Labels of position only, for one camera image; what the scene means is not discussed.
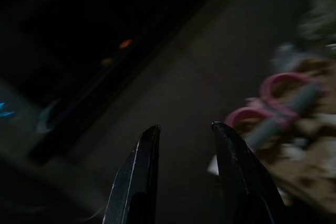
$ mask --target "blue light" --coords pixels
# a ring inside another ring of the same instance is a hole
[[[0,103],[0,110],[2,110],[3,106],[5,105],[4,102]],[[5,112],[0,112],[0,117],[3,118],[5,116],[8,116],[8,115],[11,115],[11,114],[14,114],[15,112],[14,111],[5,111]]]

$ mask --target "pink handle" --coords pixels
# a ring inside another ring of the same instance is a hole
[[[225,124],[229,125],[230,127],[234,127],[238,122],[240,122],[243,119],[247,118],[269,118],[273,117],[277,122],[283,127],[286,128],[288,126],[288,123],[285,119],[278,117],[274,113],[263,110],[260,108],[253,108],[253,107],[243,107],[240,109],[237,109],[233,111],[231,114],[229,114],[225,119]]]
[[[313,78],[310,76],[303,74],[303,73],[297,73],[297,72],[291,72],[291,73],[280,73],[275,74],[273,76],[268,77],[260,87],[260,95],[261,99],[265,101],[270,107],[288,115],[291,120],[296,120],[300,116],[287,108],[285,105],[280,103],[277,99],[275,99],[272,95],[272,85],[284,81],[292,81],[292,80],[298,80],[303,83],[308,83],[313,81]]]

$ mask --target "dark floor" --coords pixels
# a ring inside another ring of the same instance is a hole
[[[160,140],[158,223],[216,223],[219,194],[206,173],[211,121],[257,95],[274,49],[295,34],[308,0],[209,0],[143,67],[65,157],[110,186],[140,133]]]
[[[98,224],[64,195],[0,158],[0,218],[6,224]]]

